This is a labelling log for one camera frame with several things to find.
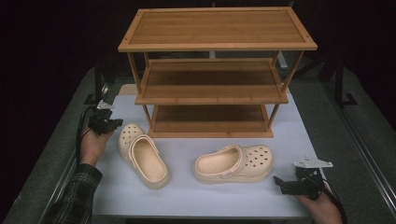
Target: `plaid sleeve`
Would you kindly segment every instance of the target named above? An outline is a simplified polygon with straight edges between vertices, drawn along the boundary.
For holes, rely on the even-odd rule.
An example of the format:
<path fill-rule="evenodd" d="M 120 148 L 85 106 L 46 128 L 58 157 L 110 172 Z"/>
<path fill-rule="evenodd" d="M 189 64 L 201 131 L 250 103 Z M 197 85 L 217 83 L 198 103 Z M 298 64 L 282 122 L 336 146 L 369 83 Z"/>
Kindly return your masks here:
<path fill-rule="evenodd" d="M 101 179 L 102 174 L 95 167 L 80 164 L 44 223 L 91 223 L 93 194 Z"/>

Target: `shoe rack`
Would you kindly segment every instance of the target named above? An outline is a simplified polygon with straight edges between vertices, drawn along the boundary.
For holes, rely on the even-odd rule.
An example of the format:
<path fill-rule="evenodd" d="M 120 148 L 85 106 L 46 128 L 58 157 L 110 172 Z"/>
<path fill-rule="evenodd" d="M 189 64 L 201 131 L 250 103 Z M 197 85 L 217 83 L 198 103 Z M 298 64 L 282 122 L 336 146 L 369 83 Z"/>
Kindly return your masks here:
<path fill-rule="evenodd" d="M 139 9 L 119 45 L 128 54 L 151 137 L 273 137 L 276 111 L 305 50 L 317 45 L 291 7 Z M 298 51 L 289 74 L 280 51 Z M 150 52 L 271 51 L 270 58 L 150 59 Z M 134 53 L 145 55 L 140 79 Z M 148 105 L 154 105 L 149 113 Z M 274 105 L 271 113 L 267 105 Z"/>

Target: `white mat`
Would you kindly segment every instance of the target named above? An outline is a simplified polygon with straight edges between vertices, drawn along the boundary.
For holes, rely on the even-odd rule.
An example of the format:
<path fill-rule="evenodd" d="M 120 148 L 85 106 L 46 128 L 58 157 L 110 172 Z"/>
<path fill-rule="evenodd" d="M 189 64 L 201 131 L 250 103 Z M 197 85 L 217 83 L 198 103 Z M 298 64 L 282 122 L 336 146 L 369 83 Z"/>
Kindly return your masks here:
<path fill-rule="evenodd" d="M 118 152 L 119 127 L 107 144 L 97 168 L 104 177 L 94 196 L 94 215 L 122 217 L 308 217 L 305 208 L 292 196 L 281 194 L 276 175 L 296 180 L 295 161 L 316 158 L 292 96 L 281 105 L 272 126 L 274 138 L 154 138 L 171 173 L 170 182 L 159 190 L 148 189 Z M 142 106 L 133 95 L 116 97 L 113 119 L 123 125 L 136 123 L 145 132 L 149 126 Z M 192 166 L 201 155 L 231 144 L 267 145 L 274 153 L 274 170 L 263 181 L 251 184 L 205 185 L 195 180 Z"/>

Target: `croc shoe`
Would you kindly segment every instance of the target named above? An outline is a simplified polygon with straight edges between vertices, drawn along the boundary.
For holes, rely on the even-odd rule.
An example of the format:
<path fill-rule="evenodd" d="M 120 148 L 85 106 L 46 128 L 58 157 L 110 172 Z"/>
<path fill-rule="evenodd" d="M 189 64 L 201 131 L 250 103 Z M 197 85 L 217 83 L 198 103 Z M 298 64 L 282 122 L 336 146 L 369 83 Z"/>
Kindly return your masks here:
<path fill-rule="evenodd" d="M 170 175 L 160 152 L 136 124 L 128 124 L 121 130 L 119 151 L 148 188 L 160 189 L 169 182 Z"/>
<path fill-rule="evenodd" d="M 267 177 L 273 168 L 267 146 L 231 145 L 195 161 L 194 176 L 204 184 L 251 183 Z"/>

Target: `cable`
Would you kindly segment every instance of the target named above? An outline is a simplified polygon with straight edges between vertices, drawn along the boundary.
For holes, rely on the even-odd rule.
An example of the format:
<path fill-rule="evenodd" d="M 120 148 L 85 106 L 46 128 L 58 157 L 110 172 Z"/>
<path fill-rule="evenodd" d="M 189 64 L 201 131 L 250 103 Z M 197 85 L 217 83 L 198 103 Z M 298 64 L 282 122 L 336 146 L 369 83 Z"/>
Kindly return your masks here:
<path fill-rule="evenodd" d="M 85 136 L 85 134 L 87 134 L 90 130 L 92 130 L 92 129 L 89 129 L 87 132 L 85 132 L 82 136 L 81 136 L 81 142 L 82 142 L 82 138 Z"/>
<path fill-rule="evenodd" d="M 79 164 L 79 161 L 80 161 L 80 152 L 79 151 L 80 151 L 80 148 L 81 148 L 81 140 L 82 140 L 81 132 L 82 132 L 82 127 L 84 125 L 84 120 L 85 120 L 87 112 L 89 110 L 94 110 L 94 109 L 95 109 L 94 105 L 89 106 L 88 108 L 86 108 L 84 110 L 84 112 L 81 113 L 81 116 L 79 118 L 77 136 L 76 136 L 76 164 Z"/>
<path fill-rule="evenodd" d="M 338 192 L 337 192 L 336 188 L 333 188 L 332 184 L 330 184 L 329 181 L 327 181 L 327 179 L 323 178 L 322 180 L 325 181 L 327 183 L 327 185 L 329 185 L 330 189 L 332 190 L 332 195 L 334 195 L 335 198 L 338 201 L 340 201 L 340 197 L 338 196 Z"/>
<path fill-rule="evenodd" d="M 343 205 L 341 204 L 341 202 L 338 201 L 328 189 L 323 188 L 318 182 L 316 182 L 315 180 L 310 178 L 306 172 L 303 172 L 303 173 L 305 174 L 305 178 L 307 180 L 309 180 L 312 183 L 314 183 L 315 185 L 317 185 L 320 188 L 320 190 L 329 197 L 330 201 L 332 201 L 332 203 L 335 205 L 335 207 L 337 207 L 338 211 L 340 212 L 341 219 L 342 219 L 343 223 L 347 224 L 347 214 L 346 214 L 346 211 L 345 211 Z"/>

